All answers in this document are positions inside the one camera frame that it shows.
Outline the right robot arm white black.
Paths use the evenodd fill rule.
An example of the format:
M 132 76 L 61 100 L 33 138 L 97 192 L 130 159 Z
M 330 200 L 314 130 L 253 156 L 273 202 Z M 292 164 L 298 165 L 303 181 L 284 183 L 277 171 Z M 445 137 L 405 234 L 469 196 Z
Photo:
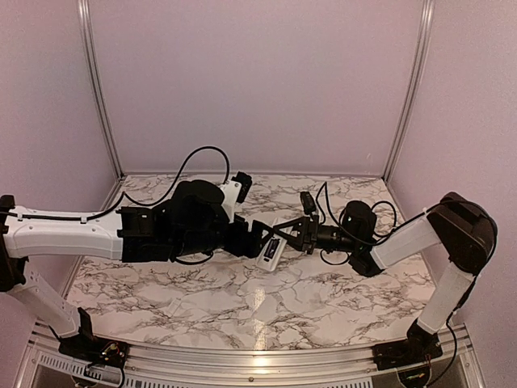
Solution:
M 449 263 L 400 346 L 401 356 L 416 362 L 431 350 L 431 340 L 468 299 L 494 255 L 498 227 L 481 206 L 455 192 L 449 192 L 438 204 L 386 235 L 376 235 L 375 226 L 372 207 L 353 200 L 333 225 L 323 225 L 314 216 L 303 216 L 272 229 L 297 251 L 346 252 L 352 269 L 365 277 L 377 276 L 428 247 L 442 245 Z

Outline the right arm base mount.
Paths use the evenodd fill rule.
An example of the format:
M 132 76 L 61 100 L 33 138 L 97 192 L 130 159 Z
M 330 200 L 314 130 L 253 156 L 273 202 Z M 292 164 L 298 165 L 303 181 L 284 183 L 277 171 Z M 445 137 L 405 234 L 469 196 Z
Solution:
M 378 370 L 402 368 L 409 365 L 426 363 L 443 355 L 441 343 L 434 339 L 427 347 L 408 339 L 377 344 L 372 348 L 373 362 Z

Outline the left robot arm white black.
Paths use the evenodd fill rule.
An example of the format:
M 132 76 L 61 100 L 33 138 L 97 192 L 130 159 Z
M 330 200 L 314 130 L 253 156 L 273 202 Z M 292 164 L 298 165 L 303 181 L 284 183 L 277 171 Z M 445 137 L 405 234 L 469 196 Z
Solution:
M 116 206 L 103 213 L 49 213 L 1 199 L 1 291 L 43 319 L 86 360 L 102 352 L 88 315 L 40 279 L 28 260 L 38 255 L 93 256 L 123 263 L 182 262 L 223 250 L 255 258 L 271 237 L 264 224 L 236 214 L 248 185 L 183 181 L 155 205 Z

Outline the white battery cover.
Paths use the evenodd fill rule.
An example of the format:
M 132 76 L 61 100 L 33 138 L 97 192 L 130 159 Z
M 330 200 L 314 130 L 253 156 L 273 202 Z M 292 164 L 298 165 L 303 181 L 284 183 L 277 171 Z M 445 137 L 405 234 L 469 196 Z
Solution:
M 181 306 L 181 300 L 179 298 L 175 298 L 167 307 L 166 312 L 169 316 L 174 316 Z

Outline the white remote control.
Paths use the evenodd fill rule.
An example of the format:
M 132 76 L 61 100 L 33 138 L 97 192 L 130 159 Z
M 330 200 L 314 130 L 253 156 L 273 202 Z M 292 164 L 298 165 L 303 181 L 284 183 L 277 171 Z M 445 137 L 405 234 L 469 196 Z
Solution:
M 256 258 L 256 266 L 263 271 L 273 272 L 284 253 L 286 245 L 287 240 L 285 238 L 278 234 L 273 234 Z

